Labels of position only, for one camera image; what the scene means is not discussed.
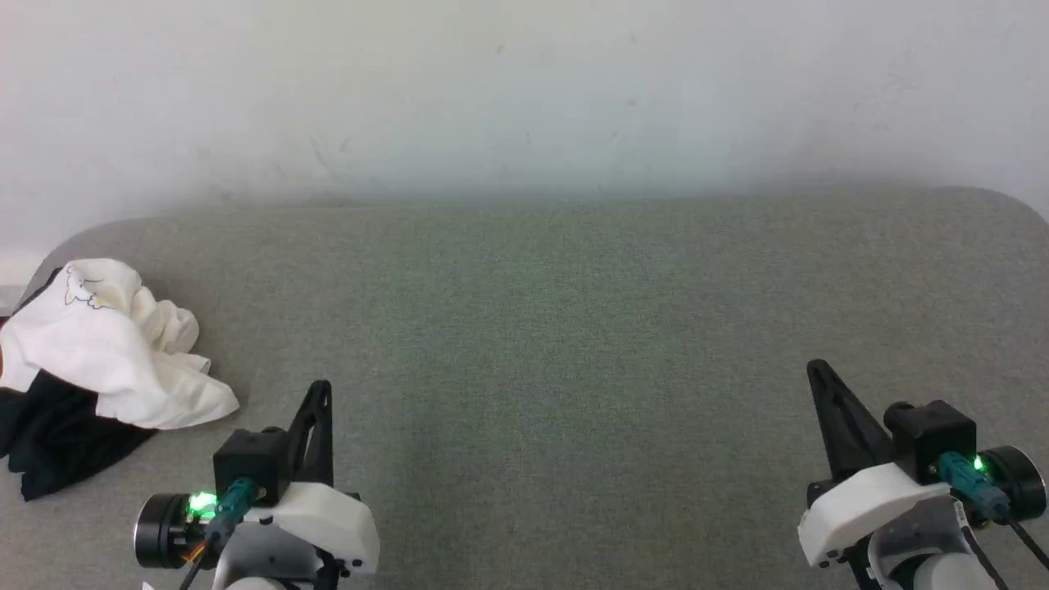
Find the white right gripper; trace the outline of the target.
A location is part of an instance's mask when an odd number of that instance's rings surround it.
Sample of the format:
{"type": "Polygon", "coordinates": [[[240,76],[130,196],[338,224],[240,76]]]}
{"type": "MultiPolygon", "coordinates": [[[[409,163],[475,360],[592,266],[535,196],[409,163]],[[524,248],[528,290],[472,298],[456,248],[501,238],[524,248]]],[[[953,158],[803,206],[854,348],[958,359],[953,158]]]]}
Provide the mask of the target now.
{"type": "Polygon", "coordinates": [[[833,559],[829,553],[843,554],[920,502],[948,494],[949,486],[919,484],[889,463],[894,446],[887,431],[827,361],[810,360],[808,380],[829,475],[845,479],[813,501],[799,520],[802,556],[810,567],[821,567],[833,559]]]}

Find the white shirt with black sleeves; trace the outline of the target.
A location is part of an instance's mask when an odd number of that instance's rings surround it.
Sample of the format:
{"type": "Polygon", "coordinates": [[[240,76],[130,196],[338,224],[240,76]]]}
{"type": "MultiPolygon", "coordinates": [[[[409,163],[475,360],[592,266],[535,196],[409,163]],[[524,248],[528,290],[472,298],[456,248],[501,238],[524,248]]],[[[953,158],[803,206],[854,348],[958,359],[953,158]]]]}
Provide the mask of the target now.
{"type": "Polygon", "coordinates": [[[63,492],[153,434],[239,408],[193,351],[187,307],[157,299],[116,259],[74,259],[0,326],[0,459],[26,502],[63,492]]]}

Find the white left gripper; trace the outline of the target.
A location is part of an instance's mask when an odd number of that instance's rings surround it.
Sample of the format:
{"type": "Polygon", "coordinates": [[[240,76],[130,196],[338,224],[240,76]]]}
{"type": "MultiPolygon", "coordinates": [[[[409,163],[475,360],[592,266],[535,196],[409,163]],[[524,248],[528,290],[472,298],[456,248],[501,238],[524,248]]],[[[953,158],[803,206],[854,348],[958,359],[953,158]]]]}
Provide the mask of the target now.
{"type": "Polygon", "coordinates": [[[288,429],[292,482],[274,506],[253,507],[247,522],[269,522],[344,561],[354,574],[374,574],[381,540],[371,509],[334,489],[331,384],[312,382],[288,429]]]}

